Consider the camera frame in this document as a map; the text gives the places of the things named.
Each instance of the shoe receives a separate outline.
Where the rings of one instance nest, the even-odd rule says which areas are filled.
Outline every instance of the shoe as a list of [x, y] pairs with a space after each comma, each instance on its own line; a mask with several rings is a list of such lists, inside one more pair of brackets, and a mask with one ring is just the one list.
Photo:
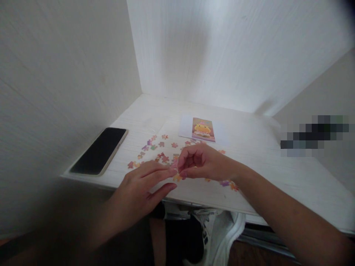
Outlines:
[[218, 210], [218, 209], [200, 209], [197, 211], [193, 211], [191, 213], [191, 215], [193, 215], [201, 224], [204, 252], [203, 252], [203, 257], [199, 263], [192, 264], [188, 260], [184, 260], [183, 264], [185, 266], [208, 265], [208, 262], [210, 260], [210, 248], [211, 248], [211, 236], [213, 231], [213, 224], [216, 217], [222, 212], [223, 212], [222, 210]]
[[192, 215], [201, 223], [204, 253], [201, 261], [192, 264], [184, 260], [185, 266], [226, 266], [230, 248], [244, 230], [246, 216], [241, 213], [216, 209], [201, 209]]

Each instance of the white wooden desk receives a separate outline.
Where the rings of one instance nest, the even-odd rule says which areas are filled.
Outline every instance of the white wooden desk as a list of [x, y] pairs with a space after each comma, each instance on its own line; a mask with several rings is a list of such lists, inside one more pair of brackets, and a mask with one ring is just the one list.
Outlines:
[[[117, 188], [125, 174], [131, 171], [127, 167], [130, 161], [148, 161], [161, 152], [169, 157], [180, 153], [180, 148], [188, 140], [178, 136], [183, 114], [222, 122], [229, 135], [230, 146], [209, 145], [225, 150], [227, 156], [253, 168], [339, 230], [355, 232], [353, 195], [317, 159], [281, 157], [280, 125], [271, 117], [246, 112], [142, 94], [112, 124], [112, 127], [128, 129], [129, 133], [106, 172], [100, 177], [83, 177], [70, 174], [67, 170], [62, 177]], [[161, 141], [161, 135], [169, 136], [165, 147], [150, 150], [143, 159], [138, 160], [142, 147], [155, 134], [158, 136], [156, 145]], [[178, 143], [179, 147], [172, 148], [172, 142]], [[171, 179], [161, 182], [159, 186], [172, 182]], [[218, 182], [186, 179], [177, 184], [168, 199], [243, 212], [248, 214], [247, 221], [266, 224], [239, 192], [222, 187]]]

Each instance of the black phone screen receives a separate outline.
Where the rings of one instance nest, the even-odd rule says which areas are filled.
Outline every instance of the black phone screen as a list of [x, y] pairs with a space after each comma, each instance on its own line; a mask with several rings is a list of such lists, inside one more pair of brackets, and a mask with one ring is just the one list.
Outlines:
[[70, 169], [72, 173], [98, 175], [115, 151], [126, 129], [106, 128]]

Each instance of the smartphone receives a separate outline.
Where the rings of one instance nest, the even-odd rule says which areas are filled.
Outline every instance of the smartphone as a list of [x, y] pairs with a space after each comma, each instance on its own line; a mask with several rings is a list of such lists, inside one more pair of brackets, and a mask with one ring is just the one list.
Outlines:
[[102, 175], [127, 133], [127, 129], [106, 128], [69, 172], [80, 175]]

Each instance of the puzzle picture card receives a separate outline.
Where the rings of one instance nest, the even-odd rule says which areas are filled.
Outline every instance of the puzzle picture card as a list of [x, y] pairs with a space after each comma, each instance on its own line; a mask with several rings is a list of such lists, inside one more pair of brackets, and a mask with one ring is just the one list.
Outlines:
[[191, 115], [181, 117], [179, 136], [229, 145], [229, 138], [222, 123]]

